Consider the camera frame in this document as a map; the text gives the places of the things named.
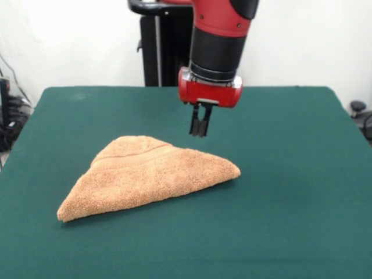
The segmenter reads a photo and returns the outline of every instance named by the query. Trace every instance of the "folded towel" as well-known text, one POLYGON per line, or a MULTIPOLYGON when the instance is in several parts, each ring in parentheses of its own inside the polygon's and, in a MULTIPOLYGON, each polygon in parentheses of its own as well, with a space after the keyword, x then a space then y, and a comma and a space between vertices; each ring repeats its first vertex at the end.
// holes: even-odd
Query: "folded towel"
POLYGON ((120 137, 97 154, 57 212, 67 222, 182 196, 240 176, 230 161, 145 136, 120 137))

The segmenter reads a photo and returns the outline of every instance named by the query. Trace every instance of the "cable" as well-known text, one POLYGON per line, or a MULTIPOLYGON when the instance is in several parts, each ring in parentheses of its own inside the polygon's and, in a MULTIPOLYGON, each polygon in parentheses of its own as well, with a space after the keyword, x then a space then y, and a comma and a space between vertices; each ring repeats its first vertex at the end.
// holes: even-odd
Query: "cable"
POLYGON ((26 100, 31 103, 30 99, 28 98, 28 96, 26 95, 26 93, 23 91, 23 89, 21 88, 21 86, 19 85, 18 83, 18 80, 17 80, 17 76, 16 76, 16 72, 14 71, 14 69, 7 63, 7 61, 4 59, 4 57, 2 56, 2 54, 0 53, 0 59, 4 62, 4 64, 9 68, 9 70, 12 71, 13 73, 13 78, 14 78, 14 81, 19 89, 19 91, 21 91, 22 95, 26 98, 26 100))

